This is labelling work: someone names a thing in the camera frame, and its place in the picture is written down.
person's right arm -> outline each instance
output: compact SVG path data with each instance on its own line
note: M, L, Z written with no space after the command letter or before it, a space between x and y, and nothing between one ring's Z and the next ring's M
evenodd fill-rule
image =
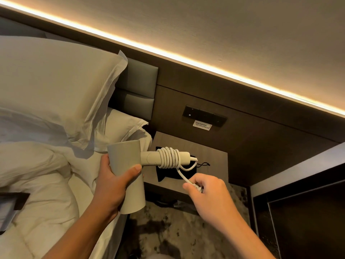
M223 233L243 258L275 258L239 214L223 180L199 173L189 180L204 187L200 193L193 185L183 184L200 216Z

wooden nightstand top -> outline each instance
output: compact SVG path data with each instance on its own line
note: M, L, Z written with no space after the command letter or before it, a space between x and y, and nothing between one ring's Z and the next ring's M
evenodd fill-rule
M178 149L181 152L189 152L191 155L196 156L199 164L208 162L211 165L201 166L197 169L198 173L214 175L223 179L224 182L228 182L228 154L226 152L201 144L192 143L161 132L156 133L149 151L155 151L156 146L167 146L172 147L173 149ZM185 190L182 188L182 185L185 182L183 179L178 180L166 177L161 182L158 182L155 166L145 166L143 168L143 173L145 183L186 194Z

person's left arm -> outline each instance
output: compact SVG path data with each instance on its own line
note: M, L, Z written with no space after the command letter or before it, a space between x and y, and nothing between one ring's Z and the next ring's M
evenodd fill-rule
M115 176L109 166L108 154L103 155L95 194L90 205L43 259L89 258L101 233L117 216L126 187L140 171L141 165L137 164L123 175Z

gray padded headboard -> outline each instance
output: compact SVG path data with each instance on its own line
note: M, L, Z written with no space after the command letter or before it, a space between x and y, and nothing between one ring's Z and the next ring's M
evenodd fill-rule
M31 36L79 43L2 17L0 35ZM158 67L128 58L128 66L116 82L116 89L108 106L129 115L151 120L157 74Z

floor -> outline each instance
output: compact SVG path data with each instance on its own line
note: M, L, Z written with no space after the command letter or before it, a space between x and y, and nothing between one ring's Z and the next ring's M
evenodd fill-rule
M236 207L249 224L246 189L232 185L230 194ZM130 215L116 259L130 254L142 259L162 253L175 259L240 258L228 241L204 222L195 207L177 203L162 208L152 202Z

